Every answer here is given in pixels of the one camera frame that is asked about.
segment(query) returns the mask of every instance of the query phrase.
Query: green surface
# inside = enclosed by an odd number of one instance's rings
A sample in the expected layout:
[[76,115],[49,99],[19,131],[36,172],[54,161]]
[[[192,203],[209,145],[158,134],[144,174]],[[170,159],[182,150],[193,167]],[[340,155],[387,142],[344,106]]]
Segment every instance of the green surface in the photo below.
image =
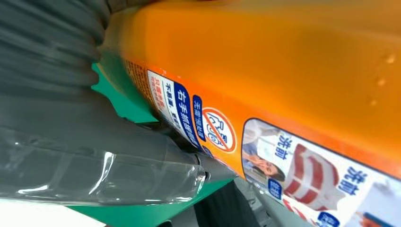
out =
[[[114,108],[121,117],[127,117],[134,122],[156,121],[149,113],[147,103],[141,98],[136,89],[132,88],[128,99],[117,92],[96,67],[95,71],[99,74],[99,83],[93,89],[106,95],[112,101]],[[111,207],[72,206],[70,208],[112,227],[155,227],[212,194],[230,181],[231,179],[206,183],[195,199],[180,204]]]
[[155,227],[165,220],[212,194],[228,182],[205,184],[199,195],[190,202],[152,206],[70,207],[112,227]]

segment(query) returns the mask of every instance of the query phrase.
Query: plastic wrap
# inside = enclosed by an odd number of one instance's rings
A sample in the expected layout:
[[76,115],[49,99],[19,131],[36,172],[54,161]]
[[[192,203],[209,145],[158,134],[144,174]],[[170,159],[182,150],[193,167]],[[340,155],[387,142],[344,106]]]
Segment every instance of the plastic wrap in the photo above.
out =
[[201,166],[61,142],[0,128],[0,197],[61,204],[189,201],[202,187]]

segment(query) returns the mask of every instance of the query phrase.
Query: orange jug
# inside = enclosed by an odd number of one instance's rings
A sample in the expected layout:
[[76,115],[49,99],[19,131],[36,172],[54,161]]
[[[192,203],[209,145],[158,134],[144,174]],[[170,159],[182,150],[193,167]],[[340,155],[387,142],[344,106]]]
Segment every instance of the orange jug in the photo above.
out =
[[164,1],[114,15],[102,52],[191,144],[310,223],[395,226],[372,204],[401,210],[400,20],[397,0]]

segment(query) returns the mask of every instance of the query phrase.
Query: dark fabric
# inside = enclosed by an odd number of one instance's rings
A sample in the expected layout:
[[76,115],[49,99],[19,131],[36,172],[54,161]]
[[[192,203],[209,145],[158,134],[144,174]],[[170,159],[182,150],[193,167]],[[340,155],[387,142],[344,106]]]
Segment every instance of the dark fabric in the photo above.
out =
[[173,225],[171,225],[171,222],[167,221],[167,222],[162,223],[158,227],[173,227]]
[[248,201],[233,181],[194,208],[199,227],[260,227]]

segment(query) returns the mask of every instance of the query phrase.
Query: water droplet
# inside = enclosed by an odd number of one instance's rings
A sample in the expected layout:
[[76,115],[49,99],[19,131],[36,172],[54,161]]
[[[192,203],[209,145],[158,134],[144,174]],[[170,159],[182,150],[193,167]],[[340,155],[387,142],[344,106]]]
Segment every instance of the water droplet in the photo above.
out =
[[376,99],[370,100],[369,105],[370,106],[377,106],[377,100]]
[[377,80],[377,85],[383,87],[387,83],[386,79],[380,78]]
[[386,62],[388,64],[393,64],[395,62],[395,54],[390,54],[386,58]]

